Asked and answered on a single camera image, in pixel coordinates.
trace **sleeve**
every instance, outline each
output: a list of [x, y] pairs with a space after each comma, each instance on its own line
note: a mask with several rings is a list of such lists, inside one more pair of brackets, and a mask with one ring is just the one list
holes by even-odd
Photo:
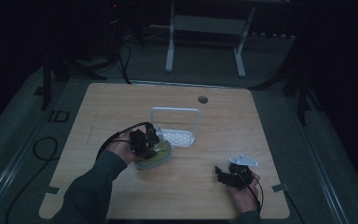
[[237, 224], [261, 224], [260, 214], [257, 211], [242, 213], [237, 217]]
[[103, 223], [109, 208], [112, 181], [125, 168], [127, 164], [118, 155], [104, 151], [94, 166], [69, 186], [62, 208], [49, 223]]

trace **wooden table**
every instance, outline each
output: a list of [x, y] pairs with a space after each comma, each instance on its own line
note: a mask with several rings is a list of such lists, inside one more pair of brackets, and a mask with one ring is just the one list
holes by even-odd
[[[206, 96], [208, 103], [201, 104], [200, 96]], [[137, 170], [131, 164], [113, 182], [108, 218], [234, 218], [238, 214], [226, 187], [217, 182], [214, 167], [227, 172], [228, 158], [241, 153], [259, 163], [252, 170], [261, 176], [265, 194], [261, 217], [289, 216], [283, 193], [271, 188], [280, 180], [249, 91], [101, 83], [91, 84], [87, 90], [50, 182], [61, 192], [46, 194], [40, 216], [53, 217], [72, 181], [92, 167], [101, 144], [113, 133], [150, 121], [154, 106], [197, 108], [200, 122], [195, 143], [175, 147], [168, 161], [149, 170]], [[179, 125], [178, 129], [190, 127], [193, 119], [174, 113], [159, 116]]]

